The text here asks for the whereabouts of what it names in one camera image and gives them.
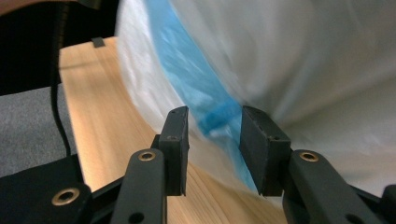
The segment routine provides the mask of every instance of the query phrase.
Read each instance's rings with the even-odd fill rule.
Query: wooden table
[[[95,191],[123,176],[130,156],[155,132],[125,90],[115,37],[95,49],[62,49],[61,75],[85,183]],[[286,223],[263,197],[229,189],[189,163],[187,197],[168,197],[168,223]]]

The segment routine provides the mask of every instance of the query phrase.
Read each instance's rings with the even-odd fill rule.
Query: black cable
[[[64,141],[66,148],[66,157],[71,156],[70,144],[67,139],[64,126],[62,125],[58,109],[58,84],[60,83],[59,76],[59,54],[64,44],[64,27],[66,25],[67,14],[69,11],[69,3],[58,3],[56,19],[54,24],[54,34],[52,36],[51,60],[50,60],[50,104],[52,115],[58,128],[59,134]]]

